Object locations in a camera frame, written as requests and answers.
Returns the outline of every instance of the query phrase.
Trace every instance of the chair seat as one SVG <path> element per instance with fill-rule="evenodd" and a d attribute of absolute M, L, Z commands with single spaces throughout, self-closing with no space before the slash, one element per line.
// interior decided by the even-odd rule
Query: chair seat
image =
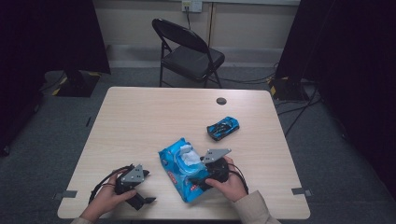
<path fill-rule="evenodd" d="M 209 49 L 215 69 L 224 63 L 224 54 Z M 209 74 L 209 60 L 207 55 L 199 51 L 179 46 L 162 59 L 162 64 L 169 70 L 181 74 L 184 77 L 202 82 Z"/>

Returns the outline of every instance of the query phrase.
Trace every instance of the sleeve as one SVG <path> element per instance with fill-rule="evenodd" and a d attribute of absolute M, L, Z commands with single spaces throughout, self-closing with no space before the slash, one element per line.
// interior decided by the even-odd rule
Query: sleeve
<path fill-rule="evenodd" d="M 233 208 L 243 224 L 280 224 L 271 217 L 264 198 L 257 190 L 233 203 Z"/>
<path fill-rule="evenodd" d="M 70 224 L 93 224 L 93 223 L 91 223 L 89 220 L 86 220 L 82 217 L 76 217 Z"/>

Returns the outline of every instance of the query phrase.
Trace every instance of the chair backrest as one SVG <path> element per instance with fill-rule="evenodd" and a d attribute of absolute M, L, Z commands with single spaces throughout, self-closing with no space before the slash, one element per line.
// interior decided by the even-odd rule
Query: chair backrest
<path fill-rule="evenodd" d="M 202 53 L 209 52 L 206 42 L 195 32 L 183 26 L 163 19 L 154 19 L 152 21 L 152 27 L 165 44 L 166 41 L 164 39 L 166 38 L 189 49 L 194 49 Z"/>

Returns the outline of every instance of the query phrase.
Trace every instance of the plastic bag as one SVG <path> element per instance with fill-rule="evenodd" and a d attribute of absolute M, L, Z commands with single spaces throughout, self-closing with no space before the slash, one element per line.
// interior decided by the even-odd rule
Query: plastic bag
<path fill-rule="evenodd" d="M 203 179 L 209 172 L 189 142 L 181 138 L 172 146 L 160 151 L 159 155 L 163 169 L 184 202 L 190 203 L 204 193 L 199 186 L 192 184 L 190 179 Z"/>

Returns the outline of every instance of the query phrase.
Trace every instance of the wooden table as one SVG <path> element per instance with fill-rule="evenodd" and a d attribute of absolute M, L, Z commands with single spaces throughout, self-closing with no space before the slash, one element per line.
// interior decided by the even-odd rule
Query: wooden table
<path fill-rule="evenodd" d="M 223 97 L 226 105 L 217 104 Z M 231 116 L 240 129 L 219 142 L 206 126 Z M 143 197 L 157 197 L 135 211 L 122 203 L 103 217 L 115 219 L 238 219 L 216 189 L 184 203 L 161 166 L 158 152 L 181 137 L 202 156 L 209 148 L 230 148 L 228 154 L 242 170 L 249 191 L 259 190 L 270 213 L 280 219 L 306 219 L 310 211 L 300 188 L 290 151 L 273 101 L 267 91 L 113 87 L 93 124 L 63 198 L 60 218 L 78 217 L 91 190 L 112 170 L 133 163 L 150 171 L 137 187 Z"/>

